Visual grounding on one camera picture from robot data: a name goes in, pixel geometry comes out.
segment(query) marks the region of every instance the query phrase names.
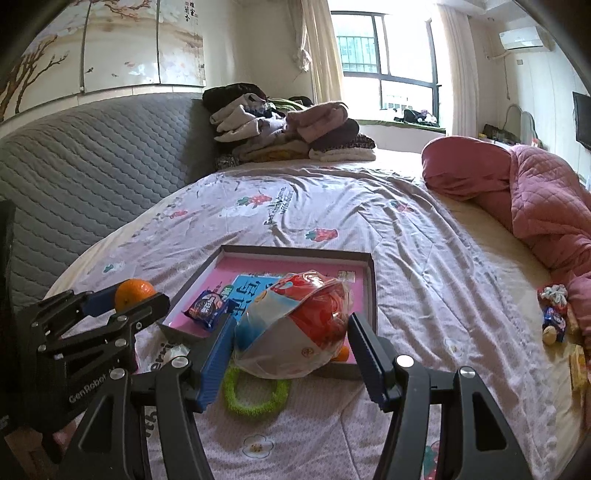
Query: oreo package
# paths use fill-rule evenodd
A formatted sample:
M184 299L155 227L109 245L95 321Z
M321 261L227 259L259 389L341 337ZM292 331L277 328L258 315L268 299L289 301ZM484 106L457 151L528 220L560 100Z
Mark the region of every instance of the oreo package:
M224 313L231 313L235 306L235 301L224 298L214 291L204 290L183 313L210 332L217 325L218 318Z
M546 307L544 309L544 324L542 325L542 330L549 326L556 329L556 341L562 343L566 332L566 321L560 312L554 307Z

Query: air conditioner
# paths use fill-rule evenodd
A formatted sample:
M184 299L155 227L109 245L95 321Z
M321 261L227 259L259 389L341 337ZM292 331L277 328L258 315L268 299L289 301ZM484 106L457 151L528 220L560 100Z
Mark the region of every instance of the air conditioner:
M508 30L499 34L506 50L520 48L545 47L550 49L546 33L540 27L525 27Z

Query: blue gripper pad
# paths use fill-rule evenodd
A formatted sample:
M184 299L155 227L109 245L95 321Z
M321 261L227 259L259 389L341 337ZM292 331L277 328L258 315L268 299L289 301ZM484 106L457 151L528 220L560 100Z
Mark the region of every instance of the blue gripper pad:
M104 312L114 309L115 292L119 288L119 285L121 285L121 282L89 295L88 299L82 304L84 315L98 317Z
M387 374L394 373L392 362L369 324L355 313L349 317L347 336L369 398L384 410L389 402Z
M232 355L235 328L236 319L232 315L228 315L228 319L221 327L209 356L203 364L200 388L197 394L197 406L201 412L204 412L207 406L213 403L217 397L217 392Z

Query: window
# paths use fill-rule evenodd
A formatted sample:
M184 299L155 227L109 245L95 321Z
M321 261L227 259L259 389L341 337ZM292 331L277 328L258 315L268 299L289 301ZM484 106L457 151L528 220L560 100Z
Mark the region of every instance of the window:
M431 20L350 11L333 11L332 19L345 74L343 99L354 115L394 119L410 109L439 118Z

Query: plastic bag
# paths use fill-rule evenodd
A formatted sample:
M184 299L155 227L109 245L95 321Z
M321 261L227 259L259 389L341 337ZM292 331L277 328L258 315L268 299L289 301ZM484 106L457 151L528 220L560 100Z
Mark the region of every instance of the plastic bag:
M352 306L346 283L315 271L288 274L242 315L234 361L256 377L304 377L339 353Z

